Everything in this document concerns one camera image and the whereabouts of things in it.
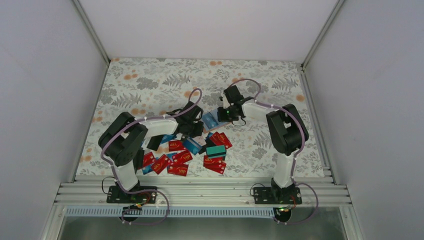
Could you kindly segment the blue diamond card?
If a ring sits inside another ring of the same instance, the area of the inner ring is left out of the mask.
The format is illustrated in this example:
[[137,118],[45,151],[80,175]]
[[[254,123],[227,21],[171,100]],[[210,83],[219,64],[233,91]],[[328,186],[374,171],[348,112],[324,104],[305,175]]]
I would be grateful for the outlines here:
[[210,131],[219,125],[218,120],[214,117],[212,112],[204,113],[201,121],[203,122],[205,131]]

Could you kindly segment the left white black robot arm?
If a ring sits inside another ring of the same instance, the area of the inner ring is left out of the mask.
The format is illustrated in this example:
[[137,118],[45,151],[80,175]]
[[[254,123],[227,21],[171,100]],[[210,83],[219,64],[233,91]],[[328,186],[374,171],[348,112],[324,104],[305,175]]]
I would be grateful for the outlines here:
[[201,136],[203,113],[201,107],[189,101],[184,108],[159,116],[137,119],[123,112],[115,119],[99,138],[98,145],[100,158],[110,165],[119,196],[124,201],[134,202],[142,193],[135,164],[143,153],[143,141],[171,134],[181,134],[185,138]]

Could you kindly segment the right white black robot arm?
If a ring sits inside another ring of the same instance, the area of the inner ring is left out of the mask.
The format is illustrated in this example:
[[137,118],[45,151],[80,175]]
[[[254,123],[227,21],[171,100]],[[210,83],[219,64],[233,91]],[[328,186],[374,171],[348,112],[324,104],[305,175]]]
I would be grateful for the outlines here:
[[296,194],[294,170],[297,156],[303,150],[309,134],[293,104],[283,107],[262,103],[256,98],[243,97],[235,85],[220,97],[223,106],[217,110],[219,122],[251,118],[267,124],[272,146],[277,150],[277,163],[271,179],[270,195],[274,202],[284,203]]

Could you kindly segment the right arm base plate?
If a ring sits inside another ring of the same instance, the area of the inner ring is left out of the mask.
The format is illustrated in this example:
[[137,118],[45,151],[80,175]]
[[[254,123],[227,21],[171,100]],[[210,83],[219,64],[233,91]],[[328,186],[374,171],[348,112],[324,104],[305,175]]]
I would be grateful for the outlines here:
[[299,187],[254,187],[253,190],[256,205],[300,205],[303,203]]

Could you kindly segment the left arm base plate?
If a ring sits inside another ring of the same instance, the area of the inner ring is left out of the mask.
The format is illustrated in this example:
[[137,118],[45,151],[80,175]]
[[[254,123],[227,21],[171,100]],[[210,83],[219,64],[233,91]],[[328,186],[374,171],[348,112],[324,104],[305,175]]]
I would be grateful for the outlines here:
[[147,192],[128,194],[121,190],[117,185],[110,186],[106,192],[106,202],[109,204],[154,204],[156,202],[156,186],[141,186],[140,190],[147,190]]

